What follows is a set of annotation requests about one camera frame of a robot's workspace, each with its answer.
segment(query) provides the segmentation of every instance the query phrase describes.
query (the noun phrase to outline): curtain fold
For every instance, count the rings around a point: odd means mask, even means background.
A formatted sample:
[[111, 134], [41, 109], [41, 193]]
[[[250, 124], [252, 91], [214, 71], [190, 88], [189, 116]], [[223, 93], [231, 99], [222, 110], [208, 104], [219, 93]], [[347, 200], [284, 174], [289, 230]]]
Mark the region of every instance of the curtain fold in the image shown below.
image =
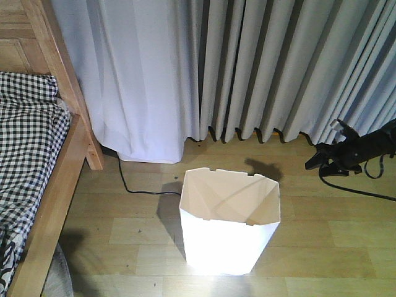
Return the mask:
[[180, 161], [187, 137], [314, 144], [396, 116], [396, 0], [52, 0], [101, 144]]

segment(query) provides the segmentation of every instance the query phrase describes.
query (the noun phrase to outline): black cable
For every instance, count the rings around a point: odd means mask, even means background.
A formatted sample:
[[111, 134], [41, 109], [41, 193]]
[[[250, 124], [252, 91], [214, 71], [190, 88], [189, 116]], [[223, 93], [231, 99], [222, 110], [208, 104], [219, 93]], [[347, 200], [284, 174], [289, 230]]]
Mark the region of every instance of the black cable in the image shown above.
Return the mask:
[[336, 184], [331, 184], [331, 183], [329, 183], [329, 182], [326, 181], [326, 180], [321, 176], [321, 174], [320, 174], [321, 169], [322, 169], [322, 167], [323, 167], [324, 165], [325, 165], [325, 163], [322, 163], [322, 164], [321, 164], [321, 167], [320, 167], [320, 169], [319, 169], [319, 174], [318, 174], [318, 175], [319, 175], [319, 178], [321, 179], [321, 181], [322, 181], [324, 184], [326, 184], [326, 185], [328, 185], [328, 186], [330, 186], [330, 187], [334, 187], [334, 188], [339, 189], [339, 190], [344, 190], [344, 191], [347, 191], [347, 192], [357, 193], [357, 194], [361, 194], [361, 195], [367, 195], [367, 196], [378, 197], [378, 198], [382, 198], [382, 199], [385, 199], [385, 200], [391, 200], [391, 201], [395, 201], [395, 202], [396, 202], [396, 197], [391, 197], [391, 196], [380, 195], [380, 194], [376, 194], [376, 193], [370, 193], [370, 192], [359, 191], [359, 190], [350, 189], [350, 188], [347, 188], [347, 187], [341, 187], [341, 186], [338, 186], [338, 185], [336, 185]]
[[150, 192], [150, 191], [132, 191], [132, 190], [128, 189], [128, 186], [127, 186], [127, 184], [126, 184], [126, 182], [125, 182], [125, 179], [124, 179], [123, 169], [121, 168], [121, 160], [119, 159], [118, 156], [117, 156], [117, 159], [118, 159], [119, 174], [121, 175], [121, 179], [122, 179], [122, 181], [123, 181], [124, 188], [125, 188], [125, 190], [126, 190], [128, 193], [131, 193], [131, 194], [148, 194], [148, 195], [167, 195], [167, 194], [175, 194], [175, 195], [181, 196], [180, 193], [178, 193], [178, 192], [171, 192], [171, 191], [169, 191], [169, 192]]
[[379, 158], [379, 174], [377, 176], [372, 176], [369, 174], [369, 172], [367, 171], [367, 163], [369, 163], [369, 160], [367, 160], [366, 163], [364, 164], [363, 167], [364, 173], [366, 173], [366, 175], [372, 179], [380, 178], [384, 173], [384, 155], [381, 155], [381, 157]]

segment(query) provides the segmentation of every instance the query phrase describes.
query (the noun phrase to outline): checkered blanket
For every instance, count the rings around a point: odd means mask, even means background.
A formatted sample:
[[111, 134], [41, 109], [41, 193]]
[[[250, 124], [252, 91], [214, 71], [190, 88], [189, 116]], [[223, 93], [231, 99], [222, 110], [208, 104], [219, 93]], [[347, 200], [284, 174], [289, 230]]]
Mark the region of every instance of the checkered blanket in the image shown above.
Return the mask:
[[69, 128], [53, 76], [0, 72], [0, 296], [23, 254]]

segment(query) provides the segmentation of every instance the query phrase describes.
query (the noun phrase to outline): bed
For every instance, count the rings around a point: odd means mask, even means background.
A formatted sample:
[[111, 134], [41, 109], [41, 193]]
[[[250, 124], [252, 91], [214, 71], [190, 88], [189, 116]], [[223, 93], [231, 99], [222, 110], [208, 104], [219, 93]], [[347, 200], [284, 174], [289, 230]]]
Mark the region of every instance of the bed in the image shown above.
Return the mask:
[[0, 71], [56, 78], [72, 115], [6, 295], [34, 297], [43, 289], [84, 160], [100, 170], [103, 155], [49, 0], [0, 0]]

